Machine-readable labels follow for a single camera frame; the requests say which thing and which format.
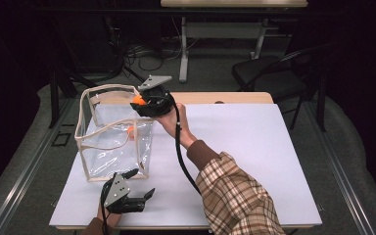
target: table surface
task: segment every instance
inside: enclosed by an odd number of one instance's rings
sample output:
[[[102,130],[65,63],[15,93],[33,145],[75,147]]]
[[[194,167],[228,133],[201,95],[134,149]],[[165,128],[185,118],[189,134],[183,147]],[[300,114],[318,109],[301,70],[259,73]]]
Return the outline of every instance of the table surface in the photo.
[[[163,7],[216,7],[216,8],[299,8],[306,0],[162,0]]]
[[[322,223],[288,130],[270,95],[257,92],[175,92],[172,95],[176,102],[187,104],[190,127],[197,137],[206,140],[216,151],[231,154],[242,169],[267,189],[284,228]],[[226,104],[211,105],[215,101]],[[201,197],[180,169],[174,140],[159,124],[154,126],[153,133],[150,176],[128,180],[128,185],[130,197],[141,197],[154,187],[155,194],[143,212],[126,214],[118,227],[123,230],[208,229]],[[185,154],[182,149],[186,166],[195,178],[198,170]],[[103,184],[86,181],[77,154],[50,225],[59,229],[84,228],[96,214]]]

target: transparent container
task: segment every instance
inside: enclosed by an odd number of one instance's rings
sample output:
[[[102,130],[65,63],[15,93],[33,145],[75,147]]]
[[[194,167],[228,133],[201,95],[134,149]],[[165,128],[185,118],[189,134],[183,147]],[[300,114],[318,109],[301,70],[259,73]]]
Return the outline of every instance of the transparent container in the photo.
[[[74,138],[87,180],[108,180],[135,168],[133,178],[149,177],[154,120],[130,107],[136,95],[135,87],[120,84],[83,91]]]

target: plaid shirt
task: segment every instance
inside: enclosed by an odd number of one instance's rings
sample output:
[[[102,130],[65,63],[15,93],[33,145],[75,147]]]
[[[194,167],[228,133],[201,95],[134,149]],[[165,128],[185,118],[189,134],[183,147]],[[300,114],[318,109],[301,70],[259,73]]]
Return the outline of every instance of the plaid shirt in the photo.
[[[267,191],[222,152],[197,177],[214,234],[285,234]]]

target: human arm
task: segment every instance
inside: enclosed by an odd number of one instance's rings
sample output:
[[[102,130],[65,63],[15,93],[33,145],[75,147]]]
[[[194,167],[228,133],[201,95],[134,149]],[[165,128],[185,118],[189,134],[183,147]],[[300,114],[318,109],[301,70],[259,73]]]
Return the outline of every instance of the human arm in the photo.
[[[267,191],[228,154],[217,154],[198,140],[189,129],[185,106],[177,104],[177,107],[180,143],[200,171],[196,184],[214,234],[284,234]],[[175,137],[175,112],[157,118],[172,137]]]
[[[113,228],[118,225],[118,222],[121,219],[121,214],[118,213],[109,213],[105,208],[105,215],[107,216],[107,224],[109,234],[112,234]],[[99,206],[97,210],[97,217],[94,217],[87,227],[82,231],[81,235],[104,235],[103,233],[103,214],[102,208]]]

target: desk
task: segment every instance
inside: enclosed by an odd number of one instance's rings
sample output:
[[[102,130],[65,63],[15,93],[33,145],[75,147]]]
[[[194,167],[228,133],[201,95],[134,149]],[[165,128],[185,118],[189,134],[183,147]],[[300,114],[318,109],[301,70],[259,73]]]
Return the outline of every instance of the desk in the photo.
[[[196,136],[216,151],[230,153],[267,189],[284,228],[322,223],[283,118],[267,93],[172,94],[177,102],[187,104],[190,127]],[[212,105],[215,101],[232,104]],[[130,197],[141,197],[154,187],[155,194],[143,212],[126,214],[118,227],[208,229],[201,197],[180,169],[174,140],[159,124],[153,133],[150,177],[128,180],[128,185],[132,190]],[[184,160],[195,178],[198,170],[186,157]],[[103,183],[86,181],[77,154],[50,225],[59,229],[84,228],[96,214]]]
[[[304,8],[306,0],[162,0],[161,6],[169,8]],[[259,57],[264,40],[267,19],[261,23],[187,23],[182,17],[181,41],[182,56],[179,81],[187,81],[188,51],[187,37],[203,38],[252,38],[257,39],[256,49],[252,59]]]

